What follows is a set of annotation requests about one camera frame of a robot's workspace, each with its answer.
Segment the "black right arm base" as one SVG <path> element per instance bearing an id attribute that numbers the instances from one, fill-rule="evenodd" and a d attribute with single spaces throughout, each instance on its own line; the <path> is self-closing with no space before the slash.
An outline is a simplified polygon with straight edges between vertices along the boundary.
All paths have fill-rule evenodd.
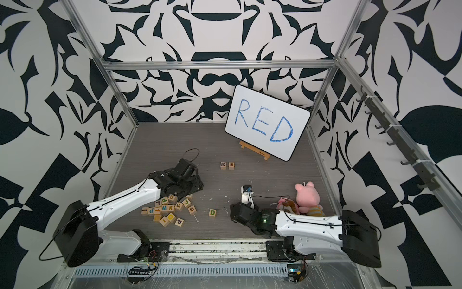
<path id="1" fill-rule="evenodd" d="M 267 259 L 277 263 L 293 263 L 297 261 L 309 261 L 316 258 L 316 253 L 302 255 L 295 251 L 293 246 L 284 241 L 266 241 Z"/>

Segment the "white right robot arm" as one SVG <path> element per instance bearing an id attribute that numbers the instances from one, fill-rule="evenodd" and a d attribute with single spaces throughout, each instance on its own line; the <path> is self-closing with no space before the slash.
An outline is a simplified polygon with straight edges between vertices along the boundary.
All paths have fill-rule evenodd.
<path id="1" fill-rule="evenodd" d="M 288 259 L 343 252 L 356 264 L 381 267 L 378 228 L 352 211 L 316 217 L 272 208 L 259 211 L 240 202 L 231 205 L 230 217 L 258 236 L 283 237 Z"/>

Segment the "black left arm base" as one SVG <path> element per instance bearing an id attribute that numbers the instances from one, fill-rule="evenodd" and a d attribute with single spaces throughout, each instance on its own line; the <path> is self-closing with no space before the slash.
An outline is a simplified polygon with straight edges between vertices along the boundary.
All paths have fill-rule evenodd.
<path id="1" fill-rule="evenodd" d="M 150 245 L 142 244 L 133 255 L 119 254 L 118 263 L 129 262 L 158 262 L 168 258 L 170 251 L 170 242 L 151 242 Z"/>

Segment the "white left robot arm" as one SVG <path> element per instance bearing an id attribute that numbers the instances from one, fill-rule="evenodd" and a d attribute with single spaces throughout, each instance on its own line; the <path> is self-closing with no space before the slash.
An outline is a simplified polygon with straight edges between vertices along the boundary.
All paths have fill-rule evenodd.
<path id="1" fill-rule="evenodd" d="M 53 240 L 68 267 L 81 266 L 97 255 L 141 260 L 153 250 L 145 233 L 139 229 L 109 231 L 108 226 L 143 205 L 169 196 L 183 199 L 201 190 L 198 167 L 182 158 L 174 168 L 152 172 L 140 183 L 106 199 L 70 204 Z"/>

